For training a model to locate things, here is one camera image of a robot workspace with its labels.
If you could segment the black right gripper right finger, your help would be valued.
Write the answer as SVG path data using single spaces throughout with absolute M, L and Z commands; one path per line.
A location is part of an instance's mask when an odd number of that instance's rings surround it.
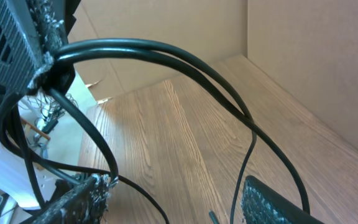
M 252 175 L 245 179 L 241 208 L 247 224 L 323 224 Z

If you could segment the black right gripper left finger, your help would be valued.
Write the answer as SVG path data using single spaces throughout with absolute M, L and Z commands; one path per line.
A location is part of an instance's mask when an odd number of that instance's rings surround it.
M 99 223 L 108 209 L 109 191 L 118 182 L 118 177 L 112 179 L 108 174 L 91 174 L 23 223 Z

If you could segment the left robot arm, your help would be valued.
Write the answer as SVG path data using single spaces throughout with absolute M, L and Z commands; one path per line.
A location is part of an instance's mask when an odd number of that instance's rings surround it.
M 51 69 L 58 50 L 68 43 L 79 1 L 0 0 L 0 86 L 7 93 L 0 105 L 0 134 L 13 107 L 25 95 L 54 87 L 67 92 L 73 66 Z M 19 206 L 38 209 L 25 162 L 9 152 L 0 138 L 0 189 Z

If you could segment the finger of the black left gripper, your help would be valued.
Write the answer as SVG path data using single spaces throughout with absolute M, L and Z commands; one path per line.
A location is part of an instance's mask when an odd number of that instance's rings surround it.
M 0 0 L 0 85 L 17 93 L 35 93 L 51 63 L 37 30 L 37 1 Z
M 66 93 L 73 83 L 75 72 L 72 65 L 58 65 L 58 51 L 68 45 L 68 34 L 73 28 L 74 16 L 80 0 L 43 0 L 39 2 L 41 38 L 47 65 L 45 88 Z

